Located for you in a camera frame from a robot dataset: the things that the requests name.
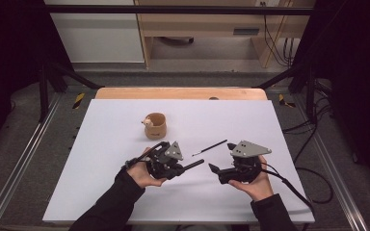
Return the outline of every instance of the black sleeve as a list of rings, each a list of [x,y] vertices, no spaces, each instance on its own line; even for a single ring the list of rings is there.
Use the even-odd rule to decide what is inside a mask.
[[[259,220],[261,231],[297,231],[279,194],[251,202],[254,215]]]
[[[113,186],[71,225],[69,231],[122,230],[134,203],[144,192],[145,189],[141,189],[127,172],[119,173]]]

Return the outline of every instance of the white tabletop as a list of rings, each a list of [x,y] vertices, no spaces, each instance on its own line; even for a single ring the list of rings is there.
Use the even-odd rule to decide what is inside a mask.
[[[150,113],[163,113],[168,133],[162,141],[178,141],[181,165],[199,159],[205,163],[161,188],[147,187],[137,201],[129,223],[248,223],[257,221],[250,198],[229,185],[221,185],[208,163],[232,167],[227,146],[214,143],[241,140],[272,149],[265,156],[283,177],[304,194],[271,101],[249,100],[146,100],[94,99],[54,191],[44,221],[73,222],[113,184],[127,160],[140,156],[150,141],[141,121]],[[270,176],[294,222],[314,222],[309,209],[276,177]]]

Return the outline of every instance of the small wooden container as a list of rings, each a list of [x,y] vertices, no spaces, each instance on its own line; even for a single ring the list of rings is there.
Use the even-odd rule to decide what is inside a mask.
[[[167,135],[167,122],[164,114],[152,113],[145,118],[149,118],[152,125],[145,126],[145,135],[150,140],[163,139]]]

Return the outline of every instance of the human hand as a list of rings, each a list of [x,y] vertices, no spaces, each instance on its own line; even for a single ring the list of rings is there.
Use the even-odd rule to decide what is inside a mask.
[[[157,186],[161,187],[162,183],[167,180],[167,178],[155,179],[149,175],[148,170],[146,169],[145,162],[138,162],[130,169],[127,170],[127,173],[133,178],[140,188],[145,188],[147,186]]]
[[[261,163],[267,164],[266,160],[261,155],[259,156],[259,160]],[[244,184],[235,180],[229,180],[228,183],[234,188],[247,193],[254,201],[265,199],[274,194],[272,186],[270,185],[269,176],[263,171],[261,171],[249,184]]]

